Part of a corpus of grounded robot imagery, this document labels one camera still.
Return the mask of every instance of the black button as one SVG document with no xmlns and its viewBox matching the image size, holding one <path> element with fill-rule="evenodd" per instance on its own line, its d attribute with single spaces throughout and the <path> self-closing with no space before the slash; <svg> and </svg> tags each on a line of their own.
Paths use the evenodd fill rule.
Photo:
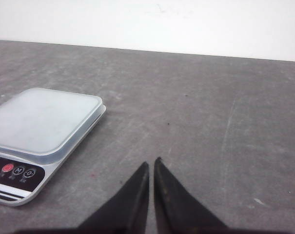
<svg viewBox="0 0 295 234">
<path fill-rule="evenodd" d="M 30 178 L 30 177 L 33 177 L 34 174 L 36 173 L 36 170 L 35 169 L 29 169 L 27 171 L 24 172 L 24 177 L 25 178 Z"/>
<path fill-rule="evenodd" d="M 13 173 L 13 175 L 17 176 L 17 175 L 22 174 L 24 171 L 25 171 L 25 167 L 19 166 L 19 167 L 14 168 L 12 173 Z"/>
</svg>

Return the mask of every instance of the red button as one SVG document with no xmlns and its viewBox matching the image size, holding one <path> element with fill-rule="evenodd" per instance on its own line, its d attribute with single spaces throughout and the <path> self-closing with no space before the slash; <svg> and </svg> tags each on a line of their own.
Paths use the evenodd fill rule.
<svg viewBox="0 0 295 234">
<path fill-rule="evenodd" d="M 14 168 L 14 165 L 12 163 L 6 164 L 4 167 L 2 167 L 3 172 L 9 172 Z"/>
</svg>

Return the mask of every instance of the white scale tray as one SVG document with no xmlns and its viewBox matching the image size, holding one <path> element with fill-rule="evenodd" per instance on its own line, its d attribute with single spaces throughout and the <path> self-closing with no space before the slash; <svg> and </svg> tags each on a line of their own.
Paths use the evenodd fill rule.
<svg viewBox="0 0 295 234">
<path fill-rule="evenodd" d="M 38 166 L 44 169 L 44 179 L 26 193 L 20 189 L 33 182 L 30 178 L 21 183 L 23 175 L 9 179 L 13 172 L 0 172 L 0 202 L 20 205 L 32 199 L 105 110 L 100 97 L 42 88 L 28 89 L 1 105 L 0 167 L 9 160 L 14 169 L 19 163 L 27 165 L 25 170 L 29 165 Z M 14 195 L 19 199 L 2 199 L 9 196 L 12 200 Z"/>
</svg>

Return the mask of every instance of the scale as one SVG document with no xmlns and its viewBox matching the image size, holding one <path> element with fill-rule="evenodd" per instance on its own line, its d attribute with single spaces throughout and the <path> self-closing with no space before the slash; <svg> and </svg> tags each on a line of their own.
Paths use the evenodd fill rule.
<svg viewBox="0 0 295 234">
<path fill-rule="evenodd" d="M 33 199 L 106 111 L 93 95 L 28 89 L 0 106 L 0 203 Z"/>
</svg>

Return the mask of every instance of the gray concrete floor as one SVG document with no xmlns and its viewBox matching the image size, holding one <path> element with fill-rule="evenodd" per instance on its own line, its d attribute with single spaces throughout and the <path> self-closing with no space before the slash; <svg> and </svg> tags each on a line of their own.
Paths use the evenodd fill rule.
<svg viewBox="0 0 295 234">
<path fill-rule="evenodd" d="M 0 234 L 76 227 L 158 156 L 230 227 L 295 234 L 295 62 L 0 41 L 0 105 L 33 87 L 107 113 L 33 201 L 0 205 Z"/>
</svg>

